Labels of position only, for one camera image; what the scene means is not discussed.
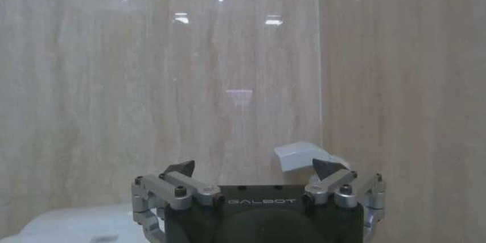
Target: wood grain wall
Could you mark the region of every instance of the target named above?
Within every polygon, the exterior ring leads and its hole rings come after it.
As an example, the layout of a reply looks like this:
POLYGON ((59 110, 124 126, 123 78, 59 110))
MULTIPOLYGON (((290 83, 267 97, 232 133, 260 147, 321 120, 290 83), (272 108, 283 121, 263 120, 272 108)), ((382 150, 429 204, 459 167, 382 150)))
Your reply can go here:
POLYGON ((321 0, 329 150, 389 181, 377 242, 486 241, 486 0, 321 0))
POLYGON ((322 140, 318 26, 318 0, 0 0, 0 237, 183 160, 282 183, 272 149, 322 140))

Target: silver metal bracket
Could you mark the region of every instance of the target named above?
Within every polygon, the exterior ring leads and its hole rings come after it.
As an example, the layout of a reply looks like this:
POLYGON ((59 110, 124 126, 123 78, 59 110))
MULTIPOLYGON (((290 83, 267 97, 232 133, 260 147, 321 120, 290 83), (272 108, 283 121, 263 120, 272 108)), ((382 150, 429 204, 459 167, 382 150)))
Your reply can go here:
POLYGON ((159 227, 164 208, 191 208, 192 197, 203 206, 214 206, 222 198, 222 191, 218 186, 207 185, 176 171, 159 177, 147 175, 135 179, 131 184, 134 220, 143 226, 151 243, 166 243, 166 234, 159 227))
POLYGON ((377 223, 385 218, 385 181, 381 174, 358 178, 342 185, 334 193, 334 202, 342 208, 363 205, 363 241, 369 242, 377 229, 377 223))
POLYGON ((351 182, 355 178, 355 173, 350 170, 339 170, 331 174, 326 179, 306 185, 306 195, 311 197, 314 205, 327 203, 327 198, 335 189, 343 184, 351 182))

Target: bolt head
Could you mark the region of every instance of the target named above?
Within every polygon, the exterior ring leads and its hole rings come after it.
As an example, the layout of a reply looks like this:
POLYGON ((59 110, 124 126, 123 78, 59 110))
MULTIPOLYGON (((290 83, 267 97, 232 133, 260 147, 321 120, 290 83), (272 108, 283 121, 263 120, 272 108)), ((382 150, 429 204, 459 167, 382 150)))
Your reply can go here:
POLYGON ((184 197, 187 195, 187 189, 184 186, 178 186, 174 192, 175 197, 184 197))
POLYGON ((210 193, 210 192, 212 192, 212 190, 214 190, 214 187, 206 187, 204 189, 203 189, 203 192, 204 193, 210 193))
POLYGON ((311 189, 315 190, 315 191, 321 191, 322 190, 322 188, 319 186, 317 186, 317 185, 313 185, 311 186, 311 189))
POLYGON ((143 176, 138 176, 138 177, 135 178, 135 185, 140 185, 142 178, 143 178, 143 176))
POLYGON ((343 193, 345 195, 351 195, 353 187, 349 184, 345 184, 343 186, 341 186, 339 192, 343 193))

